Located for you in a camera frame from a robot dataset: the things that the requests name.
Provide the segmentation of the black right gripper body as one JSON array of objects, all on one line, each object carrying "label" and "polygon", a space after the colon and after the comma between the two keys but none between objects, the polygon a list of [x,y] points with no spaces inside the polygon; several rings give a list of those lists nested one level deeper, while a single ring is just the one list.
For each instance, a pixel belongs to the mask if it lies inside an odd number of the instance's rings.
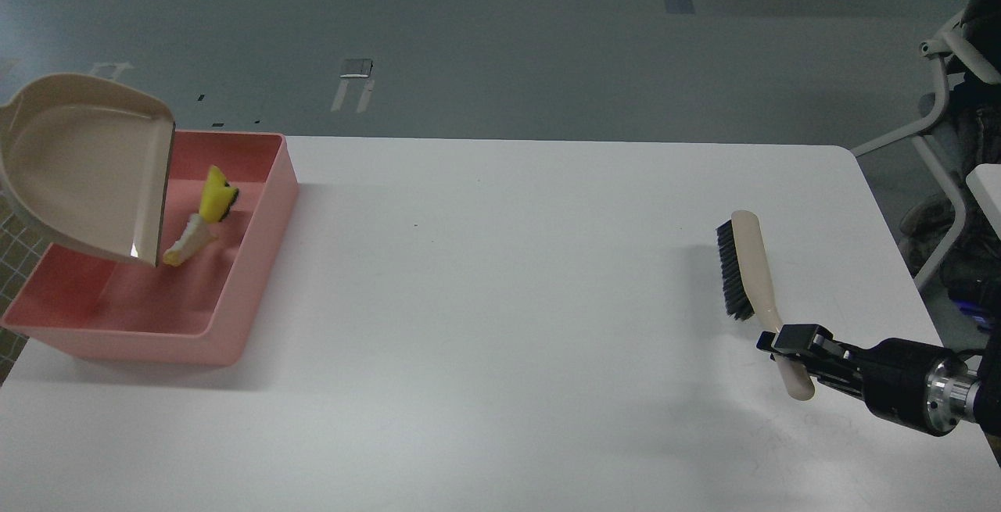
[{"label": "black right gripper body", "polygon": [[859,352],[859,373],[866,408],[880,419],[934,437],[978,422],[981,382],[951,349],[886,338]]}]

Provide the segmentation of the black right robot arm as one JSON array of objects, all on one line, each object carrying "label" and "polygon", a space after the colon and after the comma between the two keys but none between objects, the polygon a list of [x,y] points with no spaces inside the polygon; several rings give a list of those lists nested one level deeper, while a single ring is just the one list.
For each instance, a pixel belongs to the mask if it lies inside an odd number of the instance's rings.
[{"label": "black right robot arm", "polygon": [[990,323],[985,348],[956,352],[907,338],[869,349],[840,342],[819,324],[764,331],[757,349],[773,361],[801,363],[823,386],[864,402],[876,417],[941,437],[962,421],[998,436],[1000,420],[999,279],[965,278],[947,290],[963,313]]}]

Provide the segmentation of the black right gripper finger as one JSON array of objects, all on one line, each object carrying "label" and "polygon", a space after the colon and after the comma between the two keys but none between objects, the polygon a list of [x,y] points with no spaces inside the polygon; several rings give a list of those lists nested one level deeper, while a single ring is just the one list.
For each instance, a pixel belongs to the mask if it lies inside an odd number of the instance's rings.
[{"label": "black right gripper finger", "polygon": [[856,400],[864,398],[864,381],[861,373],[851,368],[808,368],[808,374],[821,385],[827,386]]},{"label": "black right gripper finger", "polygon": [[776,358],[803,363],[809,372],[861,372],[864,349],[839,342],[821,324],[784,324],[779,331],[762,331],[755,347]]}]

